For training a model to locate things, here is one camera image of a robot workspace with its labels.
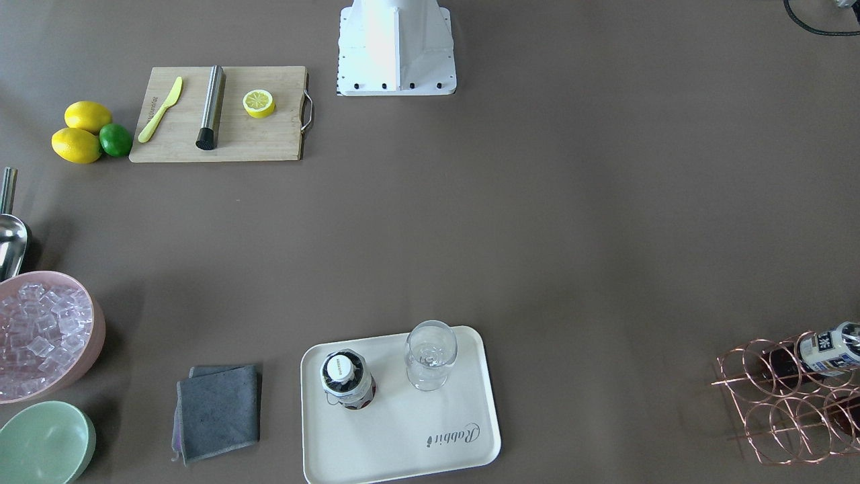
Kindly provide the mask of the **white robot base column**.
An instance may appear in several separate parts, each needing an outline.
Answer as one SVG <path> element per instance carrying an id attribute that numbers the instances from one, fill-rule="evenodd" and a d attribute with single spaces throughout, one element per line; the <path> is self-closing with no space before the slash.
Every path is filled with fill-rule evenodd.
<path id="1" fill-rule="evenodd" d="M 451 12 L 438 2 L 354 1 L 339 19 L 338 95 L 457 91 Z"/>

